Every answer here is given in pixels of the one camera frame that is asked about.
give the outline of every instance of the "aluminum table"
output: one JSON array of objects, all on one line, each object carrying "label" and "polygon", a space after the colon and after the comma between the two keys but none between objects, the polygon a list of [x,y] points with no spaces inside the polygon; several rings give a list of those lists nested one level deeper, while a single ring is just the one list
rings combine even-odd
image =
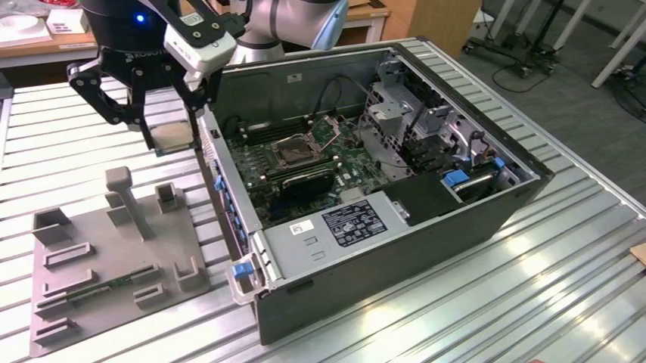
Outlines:
[{"label": "aluminum table", "polygon": [[[643,207],[428,42],[400,41],[557,173],[495,236],[422,275],[259,345],[192,152],[156,158],[65,84],[23,88],[3,105],[0,144],[0,361],[28,361],[32,213],[105,206],[105,169],[127,165],[135,196],[185,190],[212,291],[39,361],[643,361],[646,274],[627,249],[646,238]],[[125,96],[116,82],[105,89]],[[147,116],[181,118],[173,92]]]}]

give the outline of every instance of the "warning label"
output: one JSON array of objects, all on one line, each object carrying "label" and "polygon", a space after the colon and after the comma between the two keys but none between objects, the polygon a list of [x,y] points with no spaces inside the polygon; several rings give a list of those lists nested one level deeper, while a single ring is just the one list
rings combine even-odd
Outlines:
[{"label": "warning label", "polygon": [[387,231],[367,200],[326,213],[323,219],[342,247],[348,247]]}]

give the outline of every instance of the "sticker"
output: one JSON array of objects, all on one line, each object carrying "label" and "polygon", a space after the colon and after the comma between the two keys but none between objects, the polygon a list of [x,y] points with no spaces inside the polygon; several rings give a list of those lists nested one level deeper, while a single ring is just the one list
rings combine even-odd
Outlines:
[{"label": "sticker", "polygon": [[292,230],[292,234],[296,236],[298,234],[314,229],[312,221],[308,219],[300,223],[296,223],[295,225],[290,225],[290,229]]},{"label": "sticker", "polygon": [[204,21],[199,13],[191,13],[188,15],[184,15],[183,17],[180,17],[180,19],[181,21],[184,21],[184,24],[188,26],[197,25]]},{"label": "sticker", "polygon": [[95,42],[75,43],[75,44],[59,45],[59,49],[92,48],[92,47],[96,47],[96,46],[97,46],[97,43],[95,43]]},{"label": "sticker", "polygon": [[300,82],[303,80],[303,73],[290,74],[287,76],[287,83]]},{"label": "sticker", "polygon": [[367,200],[326,213],[323,220],[342,247],[348,247],[387,231],[386,225]]}]

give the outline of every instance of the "motherboard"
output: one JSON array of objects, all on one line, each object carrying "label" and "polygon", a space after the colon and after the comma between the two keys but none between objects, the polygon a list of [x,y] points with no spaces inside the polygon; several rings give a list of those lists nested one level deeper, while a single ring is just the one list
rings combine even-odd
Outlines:
[{"label": "motherboard", "polygon": [[355,119],[323,116],[307,132],[250,144],[230,138],[231,156],[263,226],[362,197],[388,183],[354,131]]}]

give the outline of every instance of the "robotic arm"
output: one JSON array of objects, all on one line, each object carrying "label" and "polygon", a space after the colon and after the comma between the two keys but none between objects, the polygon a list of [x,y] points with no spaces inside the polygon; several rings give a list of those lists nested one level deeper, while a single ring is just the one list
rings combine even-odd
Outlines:
[{"label": "robotic arm", "polygon": [[[195,13],[180,17],[177,0],[84,0],[81,6],[100,46],[99,57],[68,66],[79,95],[113,125],[140,131],[157,155],[199,147],[196,118],[216,100],[222,68],[244,33],[244,14],[218,14],[201,0],[188,0]],[[128,88],[120,104],[101,90],[112,76]],[[185,79],[199,79],[193,90]],[[147,91],[172,86],[187,109],[187,122],[149,127],[143,107]]]},{"label": "robotic arm", "polygon": [[[236,14],[219,14],[204,0],[187,1],[196,12],[185,16],[179,0],[80,1],[99,57],[69,64],[69,85],[108,123],[125,123],[143,133],[157,156],[200,148],[196,118],[216,101],[222,68],[234,53],[234,63],[282,57],[280,40],[332,48],[348,8],[348,0],[234,0]],[[127,86],[125,103],[101,90],[105,74]],[[187,81],[197,86],[191,89]],[[169,86],[184,102],[187,120],[149,126],[145,94]]]}]

